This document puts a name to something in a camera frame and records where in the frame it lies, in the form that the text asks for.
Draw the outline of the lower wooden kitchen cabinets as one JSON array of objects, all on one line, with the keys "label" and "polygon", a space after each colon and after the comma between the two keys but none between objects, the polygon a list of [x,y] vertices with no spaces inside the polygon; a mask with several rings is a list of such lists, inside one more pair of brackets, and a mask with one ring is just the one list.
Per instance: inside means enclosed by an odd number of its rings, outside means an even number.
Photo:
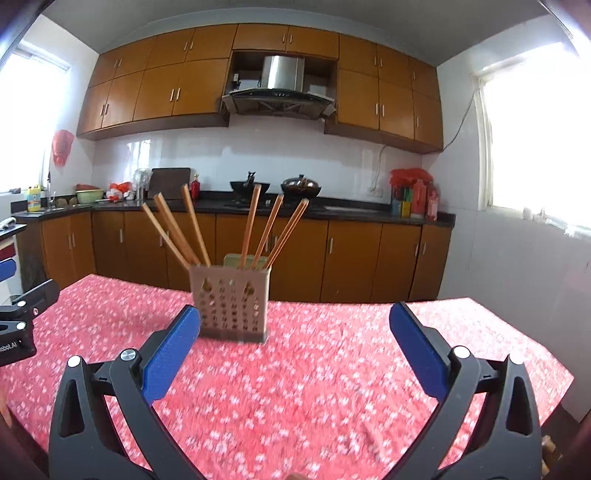
[{"label": "lower wooden kitchen cabinets", "polygon": [[[65,288],[89,274],[187,291],[187,271],[146,214],[137,209],[19,214],[21,283],[51,278]],[[266,230],[256,218],[249,253],[273,254],[270,299],[291,302],[392,303],[437,298],[453,226],[301,219],[286,244],[287,219]]]}]

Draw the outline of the yellow detergent bottle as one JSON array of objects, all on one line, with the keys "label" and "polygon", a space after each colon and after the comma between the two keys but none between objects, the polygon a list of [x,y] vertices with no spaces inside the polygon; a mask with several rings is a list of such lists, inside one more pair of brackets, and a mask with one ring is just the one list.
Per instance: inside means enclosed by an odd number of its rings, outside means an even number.
[{"label": "yellow detergent bottle", "polygon": [[28,188],[26,193],[28,212],[39,212],[41,210],[42,192],[43,190],[40,185]]}]

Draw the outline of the green basin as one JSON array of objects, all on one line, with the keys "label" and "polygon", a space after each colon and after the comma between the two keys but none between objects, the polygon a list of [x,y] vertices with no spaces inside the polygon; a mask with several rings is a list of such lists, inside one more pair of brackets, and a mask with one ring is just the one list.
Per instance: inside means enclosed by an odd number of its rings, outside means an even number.
[{"label": "green basin", "polygon": [[77,202],[81,205],[98,202],[102,200],[103,197],[104,191],[102,189],[86,189],[76,191]]}]

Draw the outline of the red white plastic bag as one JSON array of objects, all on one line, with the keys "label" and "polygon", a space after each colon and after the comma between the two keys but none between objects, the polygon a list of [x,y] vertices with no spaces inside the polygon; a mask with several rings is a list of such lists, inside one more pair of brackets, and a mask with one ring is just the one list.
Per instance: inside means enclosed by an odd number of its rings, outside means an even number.
[{"label": "red white plastic bag", "polygon": [[131,182],[110,183],[106,192],[106,199],[109,202],[122,201],[131,190]]}]

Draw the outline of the red hanging plastic bag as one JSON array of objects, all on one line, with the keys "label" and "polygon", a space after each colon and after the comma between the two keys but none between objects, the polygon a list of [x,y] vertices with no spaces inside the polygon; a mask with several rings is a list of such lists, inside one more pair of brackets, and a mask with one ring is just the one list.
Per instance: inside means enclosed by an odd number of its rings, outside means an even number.
[{"label": "red hanging plastic bag", "polygon": [[75,136],[68,130],[57,131],[52,139],[52,160],[55,166],[63,167],[71,153]]}]

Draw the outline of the red floral tablecloth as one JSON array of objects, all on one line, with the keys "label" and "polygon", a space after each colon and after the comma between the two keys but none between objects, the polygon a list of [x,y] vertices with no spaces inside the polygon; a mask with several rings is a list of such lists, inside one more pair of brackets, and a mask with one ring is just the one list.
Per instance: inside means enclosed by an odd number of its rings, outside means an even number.
[{"label": "red floral tablecloth", "polygon": [[[35,356],[1,370],[16,424],[49,442],[68,359],[109,361],[169,325],[191,296],[90,275],[34,327]],[[387,304],[273,302],[263,344],[198,339],[154,409],[209,479],[380,479],[436,408]]]}]

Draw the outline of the dark cutting board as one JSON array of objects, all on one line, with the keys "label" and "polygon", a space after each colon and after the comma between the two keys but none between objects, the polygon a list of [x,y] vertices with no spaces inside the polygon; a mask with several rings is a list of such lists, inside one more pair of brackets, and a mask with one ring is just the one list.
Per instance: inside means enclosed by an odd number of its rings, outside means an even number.
[{"label": "dark cutting board", "polygon": [[154,168],[148,187],[148,199],[153,199],[161,193],[166,200],[181,200],[181,188],[191,179],[191,169],[188,167]]}]

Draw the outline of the red bottle on counter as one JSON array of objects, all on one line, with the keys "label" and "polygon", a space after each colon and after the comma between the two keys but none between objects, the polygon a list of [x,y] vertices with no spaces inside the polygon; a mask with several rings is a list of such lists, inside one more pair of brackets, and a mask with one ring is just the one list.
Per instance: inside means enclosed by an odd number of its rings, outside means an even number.
[{"label": "red bottle on counter", "polygon": [[200,192],[200,180],[197,174],[193,175],[192,181],[190,183],[190,197],[193,201],[196,201],[199,197]]}]

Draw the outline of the beige perforated utensil holder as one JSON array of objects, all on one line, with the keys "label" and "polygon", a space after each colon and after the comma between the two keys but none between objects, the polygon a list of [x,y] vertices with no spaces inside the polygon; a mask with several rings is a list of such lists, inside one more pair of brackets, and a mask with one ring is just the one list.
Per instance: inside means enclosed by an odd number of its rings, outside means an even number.
[{"label": "beige perforated utensil holder", "polygon": [[191,266],[188,271],[194,307],[200,316],[202,338],[264,344],[270,269],[229,266]]}]

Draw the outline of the black wok on stove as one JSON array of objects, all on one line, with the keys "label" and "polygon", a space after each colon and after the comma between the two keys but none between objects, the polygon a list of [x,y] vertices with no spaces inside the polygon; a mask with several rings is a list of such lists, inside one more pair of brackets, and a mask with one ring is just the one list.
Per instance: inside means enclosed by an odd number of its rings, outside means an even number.
[{"label": "black wok on stove", "polygon": [[249,171],[245,180],[230,181],[229,185],[232,192],[235,193],[235,200],[242,203],[252,199],[256,186],[260,187],[260,195],[266,194],[270,189],[270,183],[256,181],[256,172],[254,171]]}]

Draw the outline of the red bag and bottles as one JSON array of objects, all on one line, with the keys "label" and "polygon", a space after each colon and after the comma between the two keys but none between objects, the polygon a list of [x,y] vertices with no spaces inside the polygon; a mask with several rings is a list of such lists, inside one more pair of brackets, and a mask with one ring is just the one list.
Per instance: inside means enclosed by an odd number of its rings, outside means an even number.
[{"label": "red bag and bottles", "polygon": [[394,169],[390,176],[394,217],[436,221],[439,191],[433,176],[422,168]]}]

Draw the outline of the lidded dark pot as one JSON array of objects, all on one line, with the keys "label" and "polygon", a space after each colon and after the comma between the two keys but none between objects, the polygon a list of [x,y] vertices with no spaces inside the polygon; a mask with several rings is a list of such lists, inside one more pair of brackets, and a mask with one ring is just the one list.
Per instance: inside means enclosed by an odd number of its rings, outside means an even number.
[{"label": "lidded dark pot", "polygon": [[291,201],[314,199],[322,191],[322,187],[315,180],[300,174],[297,177],[287,178],[280,184],[283,195]]}]

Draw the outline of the steel range hood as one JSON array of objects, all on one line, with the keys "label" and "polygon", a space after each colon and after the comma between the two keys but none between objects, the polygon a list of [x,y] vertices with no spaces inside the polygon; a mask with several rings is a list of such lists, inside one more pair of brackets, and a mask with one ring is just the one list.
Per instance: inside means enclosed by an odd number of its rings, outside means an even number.
[{"label": "steel range hood", "polygon": [[236,115],[329,119],[337,111],[337,63],[296,54],[238,51],[231,56],[221,101]]}]

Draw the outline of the upper wooden wall cabinets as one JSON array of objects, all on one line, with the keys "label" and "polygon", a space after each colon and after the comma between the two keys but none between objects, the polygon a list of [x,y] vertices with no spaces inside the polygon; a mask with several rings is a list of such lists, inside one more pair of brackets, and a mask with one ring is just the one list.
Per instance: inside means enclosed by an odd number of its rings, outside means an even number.
[{"label": "upper wooden wall cabinets", "polygon": [[101,54],[77,133],[225,127],[237,115],[320,121],[325,133],[419,154],[444,147],[433,66],[346,34],[256,23],[171,31]]}]

